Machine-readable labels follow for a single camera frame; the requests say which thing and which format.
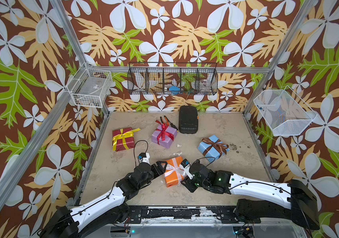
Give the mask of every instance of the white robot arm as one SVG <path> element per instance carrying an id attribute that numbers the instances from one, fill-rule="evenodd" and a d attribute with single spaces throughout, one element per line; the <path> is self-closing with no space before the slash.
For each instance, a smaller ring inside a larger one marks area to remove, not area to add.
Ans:
<path id="1" fill-rule="evenodd" d="M 107 193 L 70 210 L 67 207 L 57 210 L 39 236 L 84 237 L 105 224 L 125 221 L 129 213 L 125 202 L 166 170 L 165 161 L 150 165 L 149 157 L 148 153 L 141 153 L 138 157 L 140 163 L 134 168 L 134 172 L 116 182 Z M 290 219 L 311 230 L 319 229 L 316 197 L 298 180 L 292 180 L 291 183 L 271 183 L 245 178 L 228 171 L 213 172 L 200 164 L 199 159 L 192 165 L 185 159 L 180 167 L 188 175 L 181 183 L 190 192 L 201 187 L 213 193 L 240 194 L 263 199 L 264 201 L 238 200 L 236 209 L 232 212 L 238 218 L 243 217 L 243 221 L 279 217 Z"/>

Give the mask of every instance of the ribbon bow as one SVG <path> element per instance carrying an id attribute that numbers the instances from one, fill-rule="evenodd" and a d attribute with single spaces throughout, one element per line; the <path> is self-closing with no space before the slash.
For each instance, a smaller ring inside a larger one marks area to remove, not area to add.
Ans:
<path id="1" fill-rule="evenodd" d="M 213 147 L 217 150 L 217 152 L 219 152 L 220 156 L 222 156 L 222 152 L 224 152 L 225 154 L 227 153 L 226 149 L 229 148 L 229 145 L 226 143 L 220 143 L 221 140 L 218 139 L 216 142 L 213 142 L 212 140 L 210 140 L 209 138 L 204 138 L 201 140 L 202 142 L 204 142 L 205 144 L 210 145 L 208 148 L 206 148 L 206 150 L 203 152 L 203 155 L 205 156 L 206 153 L 208 153 L 208 151 L 210 151 L 210 149 Z"/>
<path id="2" fill-rule="evenodd" d="M 175 137 L 173 134 L 166 132 L 168 125 L 160 123 L 160 121 L 156 120 L 155 122 L 159 123 L 161 125 L 161 130 L 157 129 L 155 131 L 160 131 L 159 135 L 157 136 L 158 144 L 159 144 L 159 138 L 161 137 L 161 140 L 165 140 L 166 136 L 168 136 L 172 141 L 175 140 Z"/>
<path id="3" fill-rule="evenodd" d="M 177 164 L 176 158 L 172 158 L 172 161 L 176 167 L 172 166 L 171 164 L 167 164 L 167 171 L 164 173 L 164 177 L 167 177 L 173 172 L 176 172 L 177 178 L 179 180 L 182 180 L 186 176 L 185 171 L 179 167 L 179 165 Z"/>
<path id="4" fill-rule="evenodd" d="M 140 131 L 140 128 L 136 128 L 134 130 L 131 130 L 131 131 L 127 131 L 125 133 L 123 133 L 123 129 L 120 130 L 121 133 L 119 135 L 116 135 L 113 137 L 113 150 L 116 150 L 117 149 L 117 141 L 122 139 L 122 143 L 123 143 L 123 146 L 126 150 L 128 150 L 128 146 L 126 145 L 126 138 L 129 138 L 129 137 L 133 137 L 134 136 L 134 132 L 137 132 L 137 131 Z"/>

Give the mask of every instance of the white ribbon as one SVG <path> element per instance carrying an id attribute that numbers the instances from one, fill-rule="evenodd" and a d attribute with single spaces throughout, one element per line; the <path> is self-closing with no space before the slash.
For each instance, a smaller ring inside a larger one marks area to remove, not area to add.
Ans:
<path id="1" fill-rule="evenodd" d="M 177 164 L 176 158 L 172 158 L 173 164 L 176 167 L 173 167 L 171 164 L 167 164 L 167 168 L 166 170 L 169 170 L 167 172 L 164 173 L 164 177 L 167 177 L 168 175 L 172 174 L 173 172 L 176 172 L 177 178 L 179 180 L 182 180 L 181 175 L 183 176 L 183 178 L 186 177 L 186 173 L 184 170 L 182 170 L 179 165 Z"/>

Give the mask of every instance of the enclosure wall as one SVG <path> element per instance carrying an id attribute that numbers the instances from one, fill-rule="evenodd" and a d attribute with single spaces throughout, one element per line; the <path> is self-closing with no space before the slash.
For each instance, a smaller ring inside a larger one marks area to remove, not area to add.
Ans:
<path id="1" fill-rule="evenodd" d="M 0 1 L 0 42 L 4 36 L 10 43 L 10 56 L 1 53 L 3 47 L 7 48 L 5 43 L 0 45 L 0 181 L 6 165 L 18 161 L 18 155 L 51 112 L 57 98 L 63 95 L 64 86 L 78 68 L 48 0 L 16 0 L 10 6 L 11 11 L 17 12 L 16 16 L 10 15 L 6 6 L 10 2 Z M 41 12 L 31 10 L 35 10 L 31 6 L 34 2 L 43 4 Z M 47 21 L 42 19 L 47 12 L 54 28 L 48 27 L 48 32 L 42 34 L 43 29 L 38 31 L 36 26 Z M 12 44 L 20 51 L 13 49 Z M 0 212 L 0 238 L 30 237 L 74 197 L 102 117 L 99 109 L 70 104 L 62 111 L 49 136 L 39 138 L 44 141 L 39 154 Z M 58 167 L 69 176 L 55 173 Z M 53 171 L 51 178 L 43 175 L 48 170 Z"/>
<path id="2" fill-rule="evenodd" d="M 63 1 L 86 59 L 93 65 L 165 61 L 169 64 L 163 66 L 177 62 L 199 62 L 205 66 L 207 62 L 216 62 L 218 67 L 267 67 L 300 8 L 300 2 L 294 0 L 287 5 L 284 1 L 262 0 L 218 3 L 138 0 L 127 5 L 122 1 L 106 2 L 93 0 L 80 6 L 76 1 Z M 230 4 L 231 9 L 237 8 L 242 15 L 229 14 Z M 116 14 L 120 10 L 124 15 Z M 246 49 L 243 55 L 238 55 L 236 46 Z M 107 98 L 110 110 L 176 111 L 181 105 L 194 105 L 199 111 L 211 107 L 209 110 L 239 112 L 260 79 L 260 75 L 219 74 L 215 96 L 143 97 L 129 95 L 126 76 L 113 73 L 115 85 Z M 188 78 L 188 87 L 193 81 L 193 77 Z"/>
<path id="3" fill-rule="evenodd" d="M 274 137 L 256 107 L 246 117 L 273 176 L 301 179 L 317 196 L 320 224 L 332 230 L 322 226 L 314 237 L 339 237 L 339 0 L 319 1 L 301 29 L 308 34 L 298 32 L 266 86 L 292 86 L 318 118 L 300 136 Z"/>

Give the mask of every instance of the orange gift box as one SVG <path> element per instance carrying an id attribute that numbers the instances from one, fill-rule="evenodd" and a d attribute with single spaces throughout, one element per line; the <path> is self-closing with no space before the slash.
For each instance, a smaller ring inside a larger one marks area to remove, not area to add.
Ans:
<path id="1" fill-rule="evenodd" d="M 166 181 L 166 186 L 170 187 L 177 185 L 186 177 L 184 170 L 180 168 L 180 163 L 183 161 L 181 156 L 172 158 L 167 161 L 166 172 L 164 173 L 164 180 Z"/>

